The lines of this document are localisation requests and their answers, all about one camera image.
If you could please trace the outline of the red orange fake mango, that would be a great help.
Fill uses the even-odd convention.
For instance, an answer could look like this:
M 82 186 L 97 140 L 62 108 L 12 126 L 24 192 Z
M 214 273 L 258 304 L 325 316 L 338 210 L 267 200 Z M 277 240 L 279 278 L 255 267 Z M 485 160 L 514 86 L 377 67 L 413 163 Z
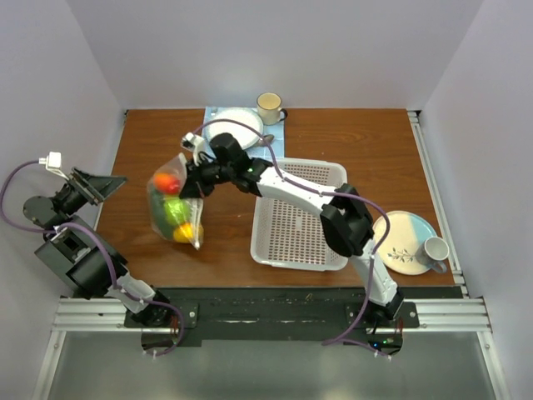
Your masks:
M 177 195 L 182 187 L 179 177 L 169 172 L 156 172 L 152 177 L 152 182 L 158 192 L 166 195 Z

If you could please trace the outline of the clear zip top bag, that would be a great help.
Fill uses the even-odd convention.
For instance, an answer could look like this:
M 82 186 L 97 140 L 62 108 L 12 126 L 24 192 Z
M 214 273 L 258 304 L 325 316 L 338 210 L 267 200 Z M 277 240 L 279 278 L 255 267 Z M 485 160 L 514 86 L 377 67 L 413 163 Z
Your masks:
M 203 200 L 180 197 L 187 178 L 187 159 L 179 153 L 148 180 L 147 202 L 155 233 L 169 242 L 190 244 L 198 250 L 204 237 Z

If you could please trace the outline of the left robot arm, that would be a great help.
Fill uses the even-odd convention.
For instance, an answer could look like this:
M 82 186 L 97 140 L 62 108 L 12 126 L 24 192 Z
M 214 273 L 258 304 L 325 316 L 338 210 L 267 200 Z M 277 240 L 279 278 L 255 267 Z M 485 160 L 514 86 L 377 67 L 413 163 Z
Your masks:
M 35 196 L 23 205 L 23 215 L 43 229 L 44 244 L 35 255 L 72 290 L 85 298 L 115 298 L 131 319 L 159 328 L 172 320 L 167 297 L 127 269 L 127 260 L 78 215 L 86 204 L 99 205 L 127 179 L 98 176 L 73 168 L 62 188 L 51 197 Z

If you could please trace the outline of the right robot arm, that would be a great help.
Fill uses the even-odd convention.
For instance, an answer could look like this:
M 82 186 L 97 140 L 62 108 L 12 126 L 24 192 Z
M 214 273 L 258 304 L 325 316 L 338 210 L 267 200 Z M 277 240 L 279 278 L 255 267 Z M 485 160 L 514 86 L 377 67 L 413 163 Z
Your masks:
M 328 247 L 348 258 L 365 282 L 363 310 L 373 322 L 390 327 L 401 316 L 404 295 L 378 253 L 384 238 L 376 238 L 369 212 L 372 201 L 344 183 L 324 186 L 281 170 L 276 160 L 250 157 L 229 133 L 206 142 L 192 132 L 181 145 L 192 153 L 185 167 L 183 198 L 205 198 L 218 184 L 231 183 L 239 191 L 259 198 L 283 201 L 320 219 Z

